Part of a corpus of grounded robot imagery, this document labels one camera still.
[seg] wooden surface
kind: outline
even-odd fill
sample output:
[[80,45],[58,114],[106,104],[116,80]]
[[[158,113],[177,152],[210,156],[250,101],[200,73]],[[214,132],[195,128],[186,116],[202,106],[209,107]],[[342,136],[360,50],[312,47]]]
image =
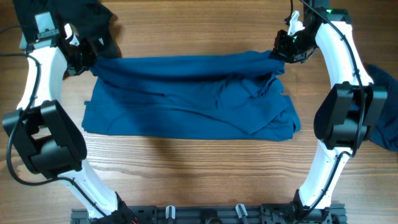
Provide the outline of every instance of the wooden surface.
[[[0,1],[0,27],[17,24],[10,1]],[[302,5],[295,2],[295,8]],[[112,33],[123,57],[228,54],[269,50],[289,1],[140,0],[106,1],[118,20]],[[332,1],[349,10],[356,47],[364,63],[374,63],[398,78],[396,0]],[[1,52],[15,52],[21,33],[0,35]],[[0,58],[0,113],[15,110],[25,87],[24,58]],[[302,122],[294,139],[197,141],[109,137],[84,133],[88,159],[99,176],[128,205],[258,205],[285,203],[305,180],[317,141],[313,117],[330,89],[320,51],[303,65],[286,65],[281,77]],[[90,73],[63,83],[63,107],[81,129],[96,78]],[[82,208],[59,184],[26,187],[6,167],[8,137],[0,131],[0,223],[69,223],[70,210]],[[19,175],[32,177],[17,152]],[[349,223],[398,223],[398,158],[371,142],[346,165],[333,194],[345,203]]]

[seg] dark blue cloth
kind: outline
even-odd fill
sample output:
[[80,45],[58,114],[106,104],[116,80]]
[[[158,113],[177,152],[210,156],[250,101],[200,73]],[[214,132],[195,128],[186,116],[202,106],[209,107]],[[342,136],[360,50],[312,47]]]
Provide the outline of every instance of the dark blue cloth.
[[371,141],[381,147],[398,152],[398,81],[375,65],[366,69],[377,86],[387,89],[387,100]]
[[183,139],[293,138],[300,121],[270,52],[99,58],[83,128],[91,133]]

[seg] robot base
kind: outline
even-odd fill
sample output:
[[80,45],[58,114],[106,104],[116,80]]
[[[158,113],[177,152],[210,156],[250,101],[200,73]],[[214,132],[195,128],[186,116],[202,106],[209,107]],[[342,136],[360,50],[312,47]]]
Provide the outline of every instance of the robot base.
[[[129,207],[137,216],[139,224],[288,224],[285,221],[289,204],[262,204],[243,208],[246,215],[238,215],[237,207]],[[70,224],[89,224],[85,209],[73,209]],[[347,224],[345,205],[333,204],[326,220],[317,224]]]

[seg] wood grain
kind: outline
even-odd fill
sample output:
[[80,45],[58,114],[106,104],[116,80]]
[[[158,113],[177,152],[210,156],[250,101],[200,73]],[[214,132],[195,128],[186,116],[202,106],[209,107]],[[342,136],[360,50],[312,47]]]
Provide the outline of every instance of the wood grain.
[[[112,33],[123,57],[229,54],[271,49],[289,1],[104,1],[118,19]],[[332,1],[349,10],[364,63],[398,78],[396,0]],[[295,1],[295,8],[302,6]],[[0,27],[17,24],[11,1],[0,1]],[[1,52],[15,52],[21,33],[0,35]],[[0,113],[13,111],[25,87],[24,58],[0,58]],[[88,159],[129,205],[235,205],[289,202],[305,180],[316,149],[313,116],[330,89],[321,52],[281,76],[302,130],[294,139],[199,141],[84,133]],[[89,72],[63,83],[63,107],[81,129],[84,104],[96,78]],[[0,223],[69,223],[82,205],[61,185],[26,187],[11,179],[4,158],[8,137],[0,131]],[[16,151],[19,175],[30,175]],[[398,157],[371,142],[346,165],[333,200],[345,203],[349,223],[398,223]]]

